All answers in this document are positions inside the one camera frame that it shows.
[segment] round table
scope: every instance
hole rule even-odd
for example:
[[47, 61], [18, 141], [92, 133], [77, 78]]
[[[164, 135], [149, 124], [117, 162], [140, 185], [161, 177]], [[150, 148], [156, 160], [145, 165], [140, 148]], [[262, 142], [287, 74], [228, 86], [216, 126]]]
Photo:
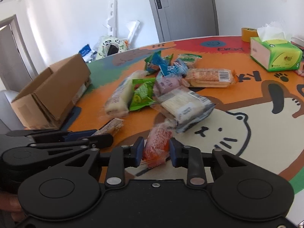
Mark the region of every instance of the round table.
[[[124, 78], [144, 68], [146, 57], [159, 50], [163, 57], [173, 53], [174, 59], [183, 53], [201, 55], [198, 68], [236, 71], [239, 82], [229, 88], [197, 90], [217, 106], [207, 119], [175, 137], [203, 152], [211, 152], [215, 145], [220, 145], [281, 175], [290, 181], [296, 194], [288, 218], [295, 224], [303, 221], [304, 78], [293, 71], [267, 72], [251, 59], [250, 44], [243, 42], [241, 37], [216, 36], [160, 43], [89, 63], [92, 85], [77, 103], [82, 111], [69, 129], [102, 127], [109, 120], [103, 112], [106, 100]], [[150, 107], [131, 112], [112, 147], [132, 145], [138, 136], [147, 138], [159, 117]], [[185, 174], [184, 170], [174, 169], [170, 162], [151, 171], [130, 169], [128, 172], [130, 178], [141, 179], [174, 179]]]

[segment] white snack package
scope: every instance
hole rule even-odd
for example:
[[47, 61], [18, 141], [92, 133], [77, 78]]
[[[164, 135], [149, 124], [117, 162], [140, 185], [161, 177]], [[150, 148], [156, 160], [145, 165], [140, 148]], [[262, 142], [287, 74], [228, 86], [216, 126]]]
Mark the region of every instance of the white snack package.
[[113, 95], [104, 105], [107, 115], [113, 118], [121, 118], [129, 113], [129, 103], [133, 97], [133, 79], [142, 79], [147, 75], [147, 71], [137, 70], [128, 76], [114, 91]]
[[213, 111], [215, 104], [185, 87], [179, 87], [158, 97], [159, 105], [154, 106], [169, 119], [177, 121], [176, 132], [185, 132]]

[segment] tape roll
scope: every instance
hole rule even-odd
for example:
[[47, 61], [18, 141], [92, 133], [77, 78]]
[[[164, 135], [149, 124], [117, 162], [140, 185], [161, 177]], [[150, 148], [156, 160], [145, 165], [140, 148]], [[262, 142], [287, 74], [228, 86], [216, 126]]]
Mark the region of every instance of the tape roll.
[[244, 42], [250, 43], [250, 38], [251, 37], [258, 37], [259, 35], [257, 34], [257, 29], [253, 28], [242, 28], [242, 40]]

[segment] tissue box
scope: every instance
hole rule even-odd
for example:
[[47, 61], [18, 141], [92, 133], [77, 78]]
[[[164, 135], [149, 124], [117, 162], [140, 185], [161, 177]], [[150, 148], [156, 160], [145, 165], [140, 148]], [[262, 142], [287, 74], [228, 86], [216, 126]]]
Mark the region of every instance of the tissue box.
[[297, 70], [302, 51], [286, 40], [262, 42], [259, 37], [251, 38], [251, 57], [267, 71]]

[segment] door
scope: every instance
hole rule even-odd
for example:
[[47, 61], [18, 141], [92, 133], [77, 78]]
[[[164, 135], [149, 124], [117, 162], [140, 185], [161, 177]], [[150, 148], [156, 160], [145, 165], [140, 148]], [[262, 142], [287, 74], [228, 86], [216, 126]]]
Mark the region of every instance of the door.
[[14, 19], [0, 22], [0, 78], [7, 90], [19, 92], [35, 77], [36, 70], [29, 66], [30, 76], [25, 62], [29, 64]]
[[213, 0], [154, 0], [164, 41], [217, 35]]

